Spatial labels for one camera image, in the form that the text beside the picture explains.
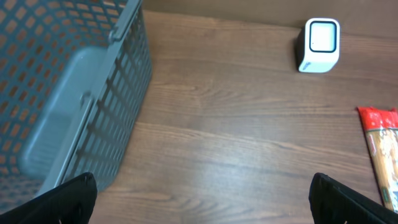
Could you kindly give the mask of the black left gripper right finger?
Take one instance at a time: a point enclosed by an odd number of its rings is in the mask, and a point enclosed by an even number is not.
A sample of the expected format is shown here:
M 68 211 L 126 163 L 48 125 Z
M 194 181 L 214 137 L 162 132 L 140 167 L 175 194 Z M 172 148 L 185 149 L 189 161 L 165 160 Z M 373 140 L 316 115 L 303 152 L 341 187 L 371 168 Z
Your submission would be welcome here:
M 315 224 L 397 224 L 396 213 L 323 173 L 313 176 L 308 199 Z

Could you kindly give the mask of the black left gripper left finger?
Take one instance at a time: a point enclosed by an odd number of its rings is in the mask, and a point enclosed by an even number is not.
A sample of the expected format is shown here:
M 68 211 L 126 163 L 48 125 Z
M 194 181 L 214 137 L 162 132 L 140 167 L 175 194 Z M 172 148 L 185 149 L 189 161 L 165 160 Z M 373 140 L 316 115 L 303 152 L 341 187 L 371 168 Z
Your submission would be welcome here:
M 85 172 L 1 215 L 1 224 L 87 224 L 98 189 L 94 175 Z

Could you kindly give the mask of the orange spaghetti pasta packet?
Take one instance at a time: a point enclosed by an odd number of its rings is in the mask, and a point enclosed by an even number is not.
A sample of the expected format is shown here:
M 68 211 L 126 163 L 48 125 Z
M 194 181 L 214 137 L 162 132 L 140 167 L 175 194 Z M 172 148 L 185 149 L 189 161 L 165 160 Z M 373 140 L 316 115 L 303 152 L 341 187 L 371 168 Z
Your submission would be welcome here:
M 397 212 L 397 110 L 358 107 L 382 202 Z

